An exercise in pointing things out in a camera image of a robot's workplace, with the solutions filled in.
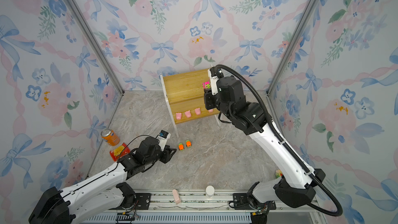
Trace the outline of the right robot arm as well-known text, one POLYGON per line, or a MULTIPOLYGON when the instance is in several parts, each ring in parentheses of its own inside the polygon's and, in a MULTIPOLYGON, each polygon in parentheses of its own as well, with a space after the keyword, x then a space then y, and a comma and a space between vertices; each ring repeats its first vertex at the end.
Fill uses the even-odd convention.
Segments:
POLYGON ((210 76, 204 86, 207 110, 216 108, 237 129, 243 131, 272 158, 282 175, 266 183, 254 183, 247 192, 248 205, 259 212, 268 212, 275 200, 298 208, 307 205, 323 214, 339 217, 343 208, 338 199, 322 183, 325 173, 305 162, 272 121, 264 102, 254 89, 256 102, 248 102, 242 82, 233 76, 210 76))

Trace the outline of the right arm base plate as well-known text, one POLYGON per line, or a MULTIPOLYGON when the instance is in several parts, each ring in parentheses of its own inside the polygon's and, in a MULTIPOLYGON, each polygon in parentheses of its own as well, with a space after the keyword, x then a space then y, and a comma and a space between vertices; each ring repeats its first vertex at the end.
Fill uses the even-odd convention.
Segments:
POLYGON ((275 201, 259 203, 254 198, 248 197, 246 193, 233 193, 232 198, 232 201, 229 202, 229 206, 235 210, 276 210, 275 201))

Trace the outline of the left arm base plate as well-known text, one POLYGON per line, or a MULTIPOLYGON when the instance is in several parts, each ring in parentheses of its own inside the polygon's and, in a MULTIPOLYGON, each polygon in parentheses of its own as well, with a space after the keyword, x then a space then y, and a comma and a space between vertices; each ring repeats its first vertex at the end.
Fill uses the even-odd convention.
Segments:
POLYGON ((124 197, 122 203, 111 210, 149 210, 150 201, 151 193, 135 193, 124 197))

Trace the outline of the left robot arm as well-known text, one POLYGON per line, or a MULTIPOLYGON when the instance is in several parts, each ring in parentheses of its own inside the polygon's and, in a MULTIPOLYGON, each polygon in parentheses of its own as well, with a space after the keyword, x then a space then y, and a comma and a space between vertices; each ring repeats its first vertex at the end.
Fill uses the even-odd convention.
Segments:
POLYGON ((30 224, 79 224, 109 209, 131 210, 139 199, 127 183, 133 176, 151 169, 156 162, 168 163, 176 149, 168 138, 143 135, 132 149, 110 167, 79 183, 46 190, 29 217, 30 224))

